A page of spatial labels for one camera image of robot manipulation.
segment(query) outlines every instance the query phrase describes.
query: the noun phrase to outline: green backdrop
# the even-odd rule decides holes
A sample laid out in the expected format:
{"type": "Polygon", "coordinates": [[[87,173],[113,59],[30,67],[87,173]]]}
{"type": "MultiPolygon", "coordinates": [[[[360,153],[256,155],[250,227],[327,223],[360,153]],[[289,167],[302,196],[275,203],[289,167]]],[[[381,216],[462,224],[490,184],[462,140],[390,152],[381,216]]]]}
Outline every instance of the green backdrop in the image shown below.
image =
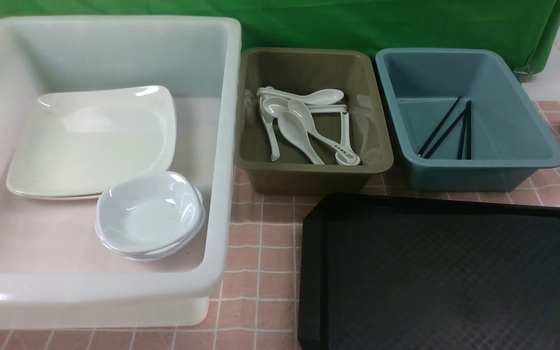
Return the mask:
{"type": "Polygon", "coordinates": [[[184,14],[236,18],[243,49],[469,47],[541,71],[560,0],[0,0],[0,18],[55,14],[184,14]]]}

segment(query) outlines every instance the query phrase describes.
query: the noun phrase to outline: stack of white plates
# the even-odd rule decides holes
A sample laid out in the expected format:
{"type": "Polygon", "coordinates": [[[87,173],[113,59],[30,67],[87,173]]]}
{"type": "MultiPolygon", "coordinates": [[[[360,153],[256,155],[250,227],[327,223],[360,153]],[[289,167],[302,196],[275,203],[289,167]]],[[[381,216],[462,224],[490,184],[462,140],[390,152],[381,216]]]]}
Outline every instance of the stack of white plates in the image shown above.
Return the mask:
{"type": "Polygon", "coordinates": [[[96,208],[96,234],[109,250],[132,261],[162,259],[202,228],[200,191],[178,173],[146,175],[105,191],[96,208]]]}
{"type": "Polygon", "coordinates": [[[175,144],[174,100],[164,87],[51,93],[31,109],[6,186],[36,199],[96,198],[167,170],[175,144]]]}

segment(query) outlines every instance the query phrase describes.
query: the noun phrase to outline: teal plastic bin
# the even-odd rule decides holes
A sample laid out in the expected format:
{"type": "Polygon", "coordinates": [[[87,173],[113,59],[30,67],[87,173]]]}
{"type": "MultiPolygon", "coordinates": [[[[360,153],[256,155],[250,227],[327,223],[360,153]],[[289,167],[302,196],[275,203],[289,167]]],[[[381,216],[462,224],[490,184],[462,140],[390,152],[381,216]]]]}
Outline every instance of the teal plastic bin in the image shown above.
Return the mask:
{"type": "Polygon", "coordinates": [[[375,57],[409,182],[418,191],[511,191],[560,166],[560,147],[504,60],[484,50],[385,49],[375,57]],[[472,100],[472,159],[457,159],[462,123],[431,159],[417,153],[462,96],[431,145],[472,100]]]}

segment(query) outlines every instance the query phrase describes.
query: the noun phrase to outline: white plastic tub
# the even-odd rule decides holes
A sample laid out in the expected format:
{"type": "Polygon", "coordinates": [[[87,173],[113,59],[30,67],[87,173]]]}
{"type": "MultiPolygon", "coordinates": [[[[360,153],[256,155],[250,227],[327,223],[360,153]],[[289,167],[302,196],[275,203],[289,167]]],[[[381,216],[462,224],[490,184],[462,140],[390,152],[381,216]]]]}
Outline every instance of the white plastic tub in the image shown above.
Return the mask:
{"type": "Polygon", "coordinates": [[[240,24],[230,18],[0,20],[0,328],[184,326],[204,319],[224,274],[240,48],[240,24]],[[209,213],[188,246],[154,263],[128,261],[101,246],[93,229],[96,200],[24,199],[5,186],[33,99],[144,85],[165,86],[175,97],[171,169],[200,189],[209,213]]]}

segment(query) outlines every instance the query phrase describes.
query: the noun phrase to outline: chopsticks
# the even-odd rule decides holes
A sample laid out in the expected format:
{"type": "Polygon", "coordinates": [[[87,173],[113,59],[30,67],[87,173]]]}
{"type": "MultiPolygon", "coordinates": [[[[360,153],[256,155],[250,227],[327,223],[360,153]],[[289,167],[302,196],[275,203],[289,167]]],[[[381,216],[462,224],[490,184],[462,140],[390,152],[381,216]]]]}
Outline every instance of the chopsticks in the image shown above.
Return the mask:
{"type": "MultiPolygon", "coordinates": [[[[435,135],[437,135],[438,131],[445,124],[447,118],[449,118],[449,115],[451,115],[451,112],[453,111],[453,109],[455,109],[455,106],[457,105],[457,103],[459,102],[459,100],[461,98],[462,98],[461,96],[457,98],[457,100],[455,101],[455,103],[453,104],[451,109],[449,109],[449,111],[446,113],[444,118],[442,118],[442,120],[440,120],[440,124],[438,124],[438,126],[436,126],[433,133],[431,133],[429,138],[427,138],[427,142],[425,142],[425,144],[423,144],[422,148],[418,152],[419,157],[421,157],[422,153],[429,146],[429,143],[434,139],[435,135]]],[[[462,159],[463,158],[463,156],[464,156],[464,146],[466,148],[466,159],[472,159],[472,157],[473,157],[473,149],[472,149],[472,145],[473,145],[473,143],[472,143],[473,142],[473,140],[472,140],[472,137],[473,137],[472,136],[473,108],[472,107],[473,107],[473,102],[472,101],[469,100],[468,102],[466,102],[466,107],[464,108],[464,111],[462,111],[462,113],[460,113],[460,115],[458,115],[458,117],[455,119],[453,124],[451,124],[451,126],[449,126],[449,128],[447,128],[444,131],[442,136],[436,141],[434,146],[431,149],[429,149],[429,151],[427,151],[427,153],[424,155],[423,158],[425,158],[425,159],[431,158],[433,153],[435,153],[438,150],[438,147],[440,147],[440,145],[444,142],[446,137],[451,133],[451,131],[453,131],[453,129],[460,122],[460,120],[463,119],[464,121],[463,121],[463,124],[462,124],[462,131],[461,131],[461,134],[460,134],[460,137],[459,137],[459,144],[458,144],[458,147],[457,147],[457,159],[462,159]]]]}
{"type": "Polygon", "coordinates": [[[431,133],[431,135],[429,135],[429,138],[427,138],[427,141],[425,141],[425,144],[423,144],[423,146],[420,147],[420,151],[418,151],[418,157],[421,157],[422,155],[424,155],[425,151],[427,150],[427,147],[429,146],[431,141],[433,141],[434,137],[436,137],[436,135],[438,134],[438,131],[440,131],[440,129],[442,128],[442,126],[444,125],[446,120],[449,118],[449,115],[451,115],[451,113],[453,112],[453,109],[455,109],[455,106],[457,106],[459,100],[461,100],[461,99],[462,99],[461,96],[458,97],[457,100],[455,101],[455,103],[453,104],[453,106],[451,106],[449,111],[446,112],[446,115],[444,116],[444,118],[442,118],[442,120],[440,120],[440,124],[438,124],[436,126],[436,128],[434,129],[434,132],[431,133]]]}

